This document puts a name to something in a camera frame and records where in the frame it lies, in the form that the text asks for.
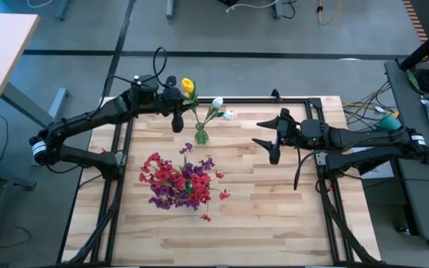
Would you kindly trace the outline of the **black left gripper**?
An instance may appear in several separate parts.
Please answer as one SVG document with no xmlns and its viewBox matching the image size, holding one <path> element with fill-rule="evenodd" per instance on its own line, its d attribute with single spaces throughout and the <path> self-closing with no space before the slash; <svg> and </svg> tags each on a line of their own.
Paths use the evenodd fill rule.
<svg viewBox="0 0 429 268">
<path fill-rule="evenodd" d="M 182 104 L 183 101 L 188 101 L 189 96 L 182 93 L 177 88 L 177 79 L 175 76 L 169 76 L 165 81 L 162 93 L 162 113 L 163 114 L 177 114 L 184 113 L 195 107 L 194 103 Z"/>
</svg>

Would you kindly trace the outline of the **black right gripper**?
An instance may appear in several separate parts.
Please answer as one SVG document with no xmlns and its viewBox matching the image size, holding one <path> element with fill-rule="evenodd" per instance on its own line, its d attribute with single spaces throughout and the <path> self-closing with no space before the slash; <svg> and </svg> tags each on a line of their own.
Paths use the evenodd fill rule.
<svg viewBox="0 0 429 268">
<path fill-rule="evenodd" d="M 281 146 L 298 147 L 298 137 L 300 131 L 298 130 L 299 122 L 295 121 L 290 115 L 290 110 L 282 108 L 279 116 L 269 121 L 262 121 L 256 124 L 258 127 L 276 130 L 277 129 L 277 142 Z M 252 139 L 253 142 L 263 147 L 267 151 L 273 149 L 274 144 L 271 141 L 265 141 L 257 138 Z"/>
</svg>

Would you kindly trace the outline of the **white artificial tulip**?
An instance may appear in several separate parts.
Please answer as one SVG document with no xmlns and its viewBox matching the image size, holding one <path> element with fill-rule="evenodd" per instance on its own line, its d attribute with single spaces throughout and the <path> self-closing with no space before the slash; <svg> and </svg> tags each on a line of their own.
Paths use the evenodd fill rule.
<svg viewBox="0 0 429 268">
<path fill-rule="evenodd" d="M 212 105 L 209 107 L 209 110 L 207 112 L 206 118 L 203 121 L 203 125 L 207 124 L 210 120 L 216 118 L 220 112 L 220 108 L 223 105 L 223 98 L 222 97 L 216 97 L 212 101 Z"/>
<path fill-rule="evenodd" d="M 233 111 L 228 112 L 213 112 L 210 116 L 207 117 L 207 119 L 203 122 L 203 125 L 206 125 L 208 122 L 215 118 L 222 118 L 226 121 L 232 121 L 234 119 L 235 115 Z"/>
</svg>

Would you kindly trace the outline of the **purple artificial flower bunch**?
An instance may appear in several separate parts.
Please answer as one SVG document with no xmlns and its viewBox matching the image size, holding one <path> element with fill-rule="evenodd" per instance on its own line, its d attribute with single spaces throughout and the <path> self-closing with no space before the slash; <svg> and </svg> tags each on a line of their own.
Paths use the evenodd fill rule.
<svg viewBox="0 0 429 268">
<path fill-rule="evenodd" d="M 202 176 L 206 171 L 210 171 L 215 163 L 213 158 L 208 157 L 207 160 L 200 160 L 198 165 L 191 163 L 188 160 L 188 154 L 193 149 L 193 145 L 190 143 L 185 143 L 184 147 L 179 151 L 183 156 L 183 166 L 181 168 L 181 173 L 185 178 L 191 178 L 192 175 L 196 174 Z"/>
<path fill-rule="evenodd" d="M 159 188 L 151 185 L 150 189 L 154 192 L 154 196 L 148 202 L 153 203 L 157 208 L 169 210 L 185 206 L 195 211 L 199 209 L 200 202 L 193 200 L 187 191 L 179 191 L 170 185 L 162 185 Z"/>
</svg>

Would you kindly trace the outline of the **green glass vase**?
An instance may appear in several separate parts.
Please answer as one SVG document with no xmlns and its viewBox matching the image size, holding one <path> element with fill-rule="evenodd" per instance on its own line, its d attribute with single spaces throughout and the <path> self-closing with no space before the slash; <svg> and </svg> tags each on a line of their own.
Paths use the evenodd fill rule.
<svg viewBox="0 0 429 268">
<path fill-rule="evenodd" d="M 209 140 L 209 135 L 205 131 L 205 125 L 203 123 L 197 123 L 195 125 L 195 128 L 197 130 L 194 138 L 197 144 L 206 144 Z"/>
</svg>

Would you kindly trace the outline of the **white paper sheet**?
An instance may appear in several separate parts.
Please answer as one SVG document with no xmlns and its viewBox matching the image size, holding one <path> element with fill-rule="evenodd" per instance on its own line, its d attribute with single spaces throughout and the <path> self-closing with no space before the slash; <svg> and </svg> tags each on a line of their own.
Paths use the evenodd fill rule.
<svg viewBox="0 0 429 268">
<path fill-rule="evenodd" d="M 388 179 L 394 177 L 394 173 L 391 163 L 385 162 L 360 177 L 362 179 Z"/>
</svg>

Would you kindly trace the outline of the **teal cup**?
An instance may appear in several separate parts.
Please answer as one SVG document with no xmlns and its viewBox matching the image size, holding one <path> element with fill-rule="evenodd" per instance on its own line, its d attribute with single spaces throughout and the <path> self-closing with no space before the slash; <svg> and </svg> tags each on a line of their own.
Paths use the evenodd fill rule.
<svg viewBox="0 0 429 268">
<path fill-rule="evenodd" d="M 401 122 L 393 114 L 387 114 L 378 121 L 376 127 L 385 130 L 397 130 L 401 128 Z"/>
</svg>

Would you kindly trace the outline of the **grey side table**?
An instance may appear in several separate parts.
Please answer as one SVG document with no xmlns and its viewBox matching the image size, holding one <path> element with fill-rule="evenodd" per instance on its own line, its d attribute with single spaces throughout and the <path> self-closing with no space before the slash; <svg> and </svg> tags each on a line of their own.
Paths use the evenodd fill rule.
<svg viewBox="0 0 429 268">
<path fill-rule="evenodd" d="M 402 125 L 416 129 L 423 135 L 426 145 L 429 146 L 429 121 L 425 108 L 420 102 L 421 95 L 412 89 L 406 71 L 400 69 L 397 61 L 386 61 L 384 68 Z"/>
</svg>

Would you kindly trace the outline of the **green leaf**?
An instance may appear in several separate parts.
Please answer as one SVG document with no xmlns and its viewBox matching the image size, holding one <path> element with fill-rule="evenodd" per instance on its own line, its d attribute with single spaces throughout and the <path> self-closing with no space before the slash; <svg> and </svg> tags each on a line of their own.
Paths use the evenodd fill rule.
<svg viewBox="0 0 429 268">
<path fill-rule="evenodd" d="M 414 91 L 418 92 L 419 94 L 421 94 L 422 92 L 420 90 L 418 81 L 417 81 L 415 75 L 413 74 L 413 72 L 408 69 L 408 70 L 406 70 L 406 73 L 407 73 L 407 77 L 408 77 L 408 80 L 409 80 L 409 84 L 412 87 L 412 89 Z"/>
</svg>

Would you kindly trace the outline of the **grey metal desk leg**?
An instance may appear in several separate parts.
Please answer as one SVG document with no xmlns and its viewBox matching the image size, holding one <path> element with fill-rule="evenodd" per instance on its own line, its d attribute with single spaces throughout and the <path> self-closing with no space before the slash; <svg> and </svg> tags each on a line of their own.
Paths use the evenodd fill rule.
<svg viewBox="0 0 429 268">
<path fill-rule="evenodd" d="M 46 111 L 12 83 L 7 83 L 1 94 L 1 99 L 44 128 L 56 121 L 68 96 L 69 91 L 67 89 L 59 88 L 50 109 Z"/>
</svg>

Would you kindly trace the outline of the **black metal table frame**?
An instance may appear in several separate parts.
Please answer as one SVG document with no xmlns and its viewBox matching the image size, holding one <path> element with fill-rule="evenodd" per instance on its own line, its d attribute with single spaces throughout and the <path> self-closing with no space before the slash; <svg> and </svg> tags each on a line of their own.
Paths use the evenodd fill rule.
<svg viewBox="0 0 429 268">
<path fill-rule="evenodd" d="M 211 157 L 214 171 L 225 174 L 212 184 L 231 197 L 212 195 L 211 222 L 200 219 L 206 206 L 197 211 L 157 208 L 148 202 L 149 186 L 139 181 L 140 167 L 151 153 L 182 164 L 179 150 L 194 140 L 194 114 L 185 113 L 179 134 L 171 131 L 168 118 L 143 115 L 132 125 L 106 125 L 92 132 L 90 151 L 116 148 L 128 155 L 124 184 L 104 181 L 96 169 L 83 172 L 59 262 L 69 263 L 81 250 L 114 197 L 121 200 L 119 211 L 84 260 L 87 266 L 323 266 L 356 260 L 323 209 L 315 188 L 317 160 L 307 157 L 306 150 L 283 148 L 280 162 L 271 165 L 267 152 L 252 141 L 275 138 L 274 131 L 256 124 L 276 117 L 282 108 L 298 121 L 318 118 L 345 127 L 340 99 L 232 97 L 223 108 L 233 111 L 234 119 L 211 121 L 209 142 L 195 145 L 189 156 L 192 161 Z"/>
</svg>

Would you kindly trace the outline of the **black diagonal post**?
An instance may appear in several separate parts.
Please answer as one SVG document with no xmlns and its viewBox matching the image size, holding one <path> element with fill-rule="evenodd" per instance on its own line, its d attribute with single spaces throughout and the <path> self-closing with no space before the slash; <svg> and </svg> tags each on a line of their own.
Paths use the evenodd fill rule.
<svg viewBox="0 0 429 268">
<path fill-rule="evenodd" d="M 422 59 L 429 55 L 429 38 L 420 45 L 411 55 L 399 64 L 401 70 L 406 71 L 418 64 Z"/>
</svg>

